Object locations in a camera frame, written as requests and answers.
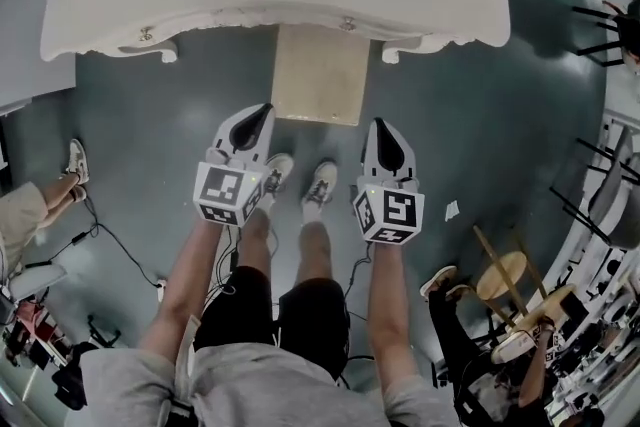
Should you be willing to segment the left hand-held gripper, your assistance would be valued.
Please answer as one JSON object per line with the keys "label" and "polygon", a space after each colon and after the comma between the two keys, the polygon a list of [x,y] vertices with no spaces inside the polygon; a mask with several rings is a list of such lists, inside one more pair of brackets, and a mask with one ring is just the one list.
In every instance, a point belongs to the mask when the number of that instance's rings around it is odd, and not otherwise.
{"label": "left hand-held gripper", "polygon": [[275,123],[270,103],[247,107],[218,128],[197,168],[193,202],[206,221],[242,228],[264,195]]}

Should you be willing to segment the cream upholstered stool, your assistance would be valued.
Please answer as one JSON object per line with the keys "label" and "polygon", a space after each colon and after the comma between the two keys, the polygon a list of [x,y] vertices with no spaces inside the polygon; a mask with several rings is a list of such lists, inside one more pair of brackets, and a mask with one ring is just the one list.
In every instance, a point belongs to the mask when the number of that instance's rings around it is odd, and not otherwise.
{"label": "cream upholstered stool", "polygon": [[271,103],[276,116],[305,122],[359,124],[370,41],[316,25],[278,30]]}

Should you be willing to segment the person's right forearm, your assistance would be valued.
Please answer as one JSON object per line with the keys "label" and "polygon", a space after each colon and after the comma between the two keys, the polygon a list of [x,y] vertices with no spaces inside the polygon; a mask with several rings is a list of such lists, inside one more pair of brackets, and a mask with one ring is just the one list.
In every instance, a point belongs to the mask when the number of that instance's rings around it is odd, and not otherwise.
{"label": "person's right forearm", "polygon": [[410,344],[402,247],[375,243],[367,329],[381,389],[418,374]]}

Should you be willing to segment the person's left sneaker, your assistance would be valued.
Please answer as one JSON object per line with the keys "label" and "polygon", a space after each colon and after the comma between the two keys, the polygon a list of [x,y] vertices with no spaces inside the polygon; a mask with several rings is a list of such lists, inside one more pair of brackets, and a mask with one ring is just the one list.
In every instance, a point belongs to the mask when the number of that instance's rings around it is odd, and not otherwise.
{"label": "person's left sneaker", "polygon": [[261,208],[269,212],[276,201],[276,197],[293,170],[294,159],[290,154],[279,153],[267,162],[268,175],[264,182],[264,196]]}

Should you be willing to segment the person's sneaker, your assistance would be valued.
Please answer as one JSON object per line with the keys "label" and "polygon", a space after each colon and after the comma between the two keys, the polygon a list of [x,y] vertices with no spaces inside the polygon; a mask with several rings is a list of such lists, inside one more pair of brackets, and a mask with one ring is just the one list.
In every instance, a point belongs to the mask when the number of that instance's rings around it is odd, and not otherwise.
{"label": "person's sneaker", "polygon": [[293,170],[294,159],[290,154],[279,153],[267,162],[268,175],[264,182],[264,196],[261,208],[269,212],[276,201],[276,197]]}
{"label": "person's sneaker", "polygon": [[301,200],[304,224],[319,222],[325,204],[337,184],[338,168],[334,161],[321,162],[314,171],[311,185]]}

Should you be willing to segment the person's right sneaker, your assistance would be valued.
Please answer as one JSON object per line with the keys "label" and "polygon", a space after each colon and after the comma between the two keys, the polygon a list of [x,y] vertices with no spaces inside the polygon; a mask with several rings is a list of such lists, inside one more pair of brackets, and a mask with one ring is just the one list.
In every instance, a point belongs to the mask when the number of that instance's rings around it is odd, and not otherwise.
{"label": "person's right sneaker", "polygon": [[319,222],[325,204],[337,184],[338,168],[334,161],[321,162],[314,171],[311,185],[301,200],[304,224]]}

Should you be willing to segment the person's left leg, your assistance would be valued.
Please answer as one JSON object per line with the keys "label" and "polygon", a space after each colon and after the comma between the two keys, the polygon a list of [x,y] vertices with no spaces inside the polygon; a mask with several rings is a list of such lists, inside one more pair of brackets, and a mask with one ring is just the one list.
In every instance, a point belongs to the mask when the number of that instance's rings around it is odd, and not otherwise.
{"label": "person's left leg", "polygon": [[251,267],[267,277],[270,276],[271,253],[267,243],[269,233],[270,220],[267,213],[256,208],[241,229],[239,266]]}

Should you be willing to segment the person's leg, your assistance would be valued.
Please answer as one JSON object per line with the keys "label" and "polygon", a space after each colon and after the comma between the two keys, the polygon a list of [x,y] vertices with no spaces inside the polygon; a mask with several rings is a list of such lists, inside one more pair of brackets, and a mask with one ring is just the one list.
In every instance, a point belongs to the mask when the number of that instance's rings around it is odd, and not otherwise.
{"label": "person's leg", "polygon": [[299,236],[300,263],[296,282],[311,279],[331,279],[331,242],[321,221],[305,224]]}
{"label": "person's leg", "polygon": [[239,266],[251,267],[267,277],[270,276],[271,253],[267,243],[269,233],[270,220],[267,213],[256,208],[241,229]]}

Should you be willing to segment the person's right leg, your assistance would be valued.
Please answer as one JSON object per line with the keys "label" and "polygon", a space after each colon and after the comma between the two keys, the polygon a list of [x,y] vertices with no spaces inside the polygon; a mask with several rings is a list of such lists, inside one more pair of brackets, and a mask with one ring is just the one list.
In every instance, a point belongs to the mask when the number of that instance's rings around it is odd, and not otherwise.
{"label": "person's right leg", "polygon": [[321,221],[305,224],[299,236],[300,263],[296,282],[311,279],[331,279],[331,242]]}

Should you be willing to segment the person's black shorts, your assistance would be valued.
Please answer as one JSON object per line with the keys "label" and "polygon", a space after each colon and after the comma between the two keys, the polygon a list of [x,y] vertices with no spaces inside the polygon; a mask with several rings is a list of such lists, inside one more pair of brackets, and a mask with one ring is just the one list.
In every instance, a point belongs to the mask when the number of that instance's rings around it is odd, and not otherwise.
{"label": "person's black shorts", "polygon": [[275,344],[338,378],[347,364],[350,319],[341,286],[313,278],[296,284],[272,314],[270,281],[261,271],[239,266],[227,282],[230,294],[218,295],[205,309],[194,349],[235,343]]}

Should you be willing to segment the round wooden table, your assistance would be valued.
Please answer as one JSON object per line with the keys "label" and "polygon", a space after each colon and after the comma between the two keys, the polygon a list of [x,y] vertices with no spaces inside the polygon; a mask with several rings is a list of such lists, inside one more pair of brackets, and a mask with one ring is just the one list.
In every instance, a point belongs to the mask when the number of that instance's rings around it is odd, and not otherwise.
{"label": "round wooden table", "polygon": [[564,285],[554,292],[550,293],[538,306],[520,319],[515,330],[524,330],[532,332],[539,324],[543,317],[551,319],[556,329],[560,328],[569,318],[564,311],[561,302],[571,293],[574,293],[576,286],[574,284]]}

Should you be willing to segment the grey chair black legs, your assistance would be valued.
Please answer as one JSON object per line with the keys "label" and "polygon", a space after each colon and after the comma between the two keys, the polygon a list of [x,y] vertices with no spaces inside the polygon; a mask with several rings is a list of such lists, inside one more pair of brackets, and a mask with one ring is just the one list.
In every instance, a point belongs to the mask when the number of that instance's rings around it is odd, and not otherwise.
{"label": "grey chair black legs", "polygon": [[617,40],[579,49],[575,51],[575,54],[577,56],[588,56],[619,49],[621,52],[619,59],[602,61],[600,66],[606,68],[625,65],[633,74],[640,75],[640,15],[629,14],[607,0],[603,0],[602,4],[609,8],[609,12],[579,6],[572,6],[571,11],[597,18],[596,25],[614,32],[617,35]]}
{"label": "grey chair black legs", "polygon": [[582,138],[575,140],[607,165],[587,166],[602,181],[584,207],[555,187],[549,188],[561,201],[564,212],[608,246],[624,251],[640,248],[640,152],[633,147],[633,136],[637,133],[623,124],[614,147],[596,146]]}

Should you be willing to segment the white paper bag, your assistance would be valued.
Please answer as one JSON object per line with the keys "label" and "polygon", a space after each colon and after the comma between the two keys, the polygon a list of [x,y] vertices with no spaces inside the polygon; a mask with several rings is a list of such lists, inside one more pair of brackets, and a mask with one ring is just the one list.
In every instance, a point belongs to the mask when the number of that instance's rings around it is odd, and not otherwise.
{"label": "white paper bag", "polygon": [[536,329],[518,330],[509,334],[491,353],[491,361],[496,365],[506,364],[536,346]]}

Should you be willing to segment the white low cabinet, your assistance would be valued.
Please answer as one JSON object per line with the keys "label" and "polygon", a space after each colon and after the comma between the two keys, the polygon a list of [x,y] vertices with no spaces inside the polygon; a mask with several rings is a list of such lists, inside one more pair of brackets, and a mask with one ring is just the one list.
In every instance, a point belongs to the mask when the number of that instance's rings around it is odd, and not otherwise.
{"label": "white low cabinet", "polygon": [[4,119],[5,117],[0,115],[0,176],[9,176],[10,164]]}

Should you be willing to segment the person's grey shirt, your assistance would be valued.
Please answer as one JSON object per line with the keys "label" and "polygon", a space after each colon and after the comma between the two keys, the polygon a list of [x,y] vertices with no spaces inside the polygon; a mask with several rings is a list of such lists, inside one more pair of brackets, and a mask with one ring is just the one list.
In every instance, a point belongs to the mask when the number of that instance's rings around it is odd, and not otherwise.
{"label": "person's grey shirt", "polygon": [[[176,370],[139,349],[84,354],[94,427],[161,427],[177,398]],[[422,377],[382,397],[341,388],[321,367],[264,344],[208,347],[194,355],[185,403],[198,427],[457,427],[453,407]]]}

